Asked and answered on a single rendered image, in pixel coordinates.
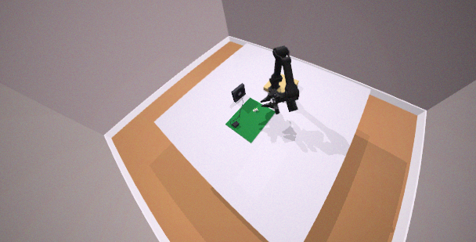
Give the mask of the black cooling fan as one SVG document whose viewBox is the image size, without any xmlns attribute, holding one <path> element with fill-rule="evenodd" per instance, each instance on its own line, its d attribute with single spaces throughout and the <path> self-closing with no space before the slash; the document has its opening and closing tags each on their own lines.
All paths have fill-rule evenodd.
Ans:
<svg viewBox="0 0 476 242">
<path fill-rule="evenodd" d="M 246 94 L 244 83 L 241 83 L 239 86 L 233 89 L 231 93 L 233 96 L 233 101 L 236 103 L 239 99 L 241 99 Z"/>
</svg>

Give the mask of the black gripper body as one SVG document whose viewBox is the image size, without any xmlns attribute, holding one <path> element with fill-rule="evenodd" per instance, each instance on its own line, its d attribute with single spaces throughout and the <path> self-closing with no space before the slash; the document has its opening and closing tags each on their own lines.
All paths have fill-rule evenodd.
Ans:
<svg viewBox="0 0 476 242">
<path fill-rule="evenodd" d="M 281 102 L 284 103 L 284 101 L 286 101 L 286 100 L 285 100 L 285 97 L 284 97 L 284 94 L 283 94 L 283 92 L 281 92 L 280 96 L 283 96 L 283 98 L 280 99 L 280 100 L 278 100 L 278 101 L 276 102 L 276 101 L 275 101 L 276 99 L 275 99 L 274 97 L 272 97 L 272 93 L 271 93 L 272 87 L 268 87 L 268 89 L 269 89 L 270 98 L 271 98 L 272 101 L 273 101 L 273 103 L 272 103 L 273 109 L 275 109 L 276 114 L 278 114 L 278 113 L 279 113 L 278 103 L 281 103 Z M 273 99 L 273 98 L 274 98 L 274 99 Z"/>
</svg>

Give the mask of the green circuit board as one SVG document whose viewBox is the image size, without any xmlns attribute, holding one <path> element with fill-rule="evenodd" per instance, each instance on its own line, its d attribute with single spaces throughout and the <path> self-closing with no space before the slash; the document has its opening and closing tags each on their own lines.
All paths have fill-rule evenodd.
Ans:
<svg viewBox="0 0 476 242">
<path fill-rule="evenodd" d="M 252 143 L 275 114 L 274 110 L 261 105 L 263 104 L 250 97 L 242 108 L 227 121 L 226 125 Z M 235 121 L 239 123 L 237 127 L 231 125 Z"/>
</svg>

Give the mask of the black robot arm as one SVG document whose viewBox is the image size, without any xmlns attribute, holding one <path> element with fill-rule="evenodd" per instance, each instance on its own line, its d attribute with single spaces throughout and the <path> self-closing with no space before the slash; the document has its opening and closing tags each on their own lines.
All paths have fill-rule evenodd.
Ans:
<svg viewBox="0 0 476 242">
<path fill-rule="evenodd" d="M 285 92 L 283 92 L 285 100 L 287 102 L 287 108 L 289 112 L 295 111 L 298 109 L 295 100 L 299 97 L 298 87 L 294 84 L 294 77 L 291 67 L 291 58 L 290 51 L 284 45 L 281 47 L 275 47 L 272 51 L 272 54 L 275 60 L 274 73 L 270 77 L 270 82 L 272 87 L 272 97 L 276 99 L 276 102 L 283 98 L 280 96 L 281 92 L 278 92 L 277 89 L 280 87 L 279 82 L 282 82 L 283 78 L 281 76 L 281 70 L 283 66 L 284 76 L 286 80 Z M 287 57 L 288 55 L 288 57 Z"/>
</svg>

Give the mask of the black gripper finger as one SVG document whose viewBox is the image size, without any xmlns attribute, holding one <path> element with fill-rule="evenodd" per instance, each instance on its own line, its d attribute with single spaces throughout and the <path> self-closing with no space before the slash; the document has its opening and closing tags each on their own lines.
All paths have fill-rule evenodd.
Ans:
<svg viewBox="0 0 476 242">
<path fill-rule="evenodd" d="M 272 108 L 273 109 L 273 106 L 272 106 L 272 101 L 270 103 L 266 103 L 266 104 L 263 104 L 261 105 L 262 107 L 269 107 L 269 108 Z"/>
<path fill-rule="evenodd" d="M 268 102 L 268 101 L 271 101 L 271 98 L 270 98 L 269 94 L 260 102 L 263 103 L 263 102 Z"/>
</svg>

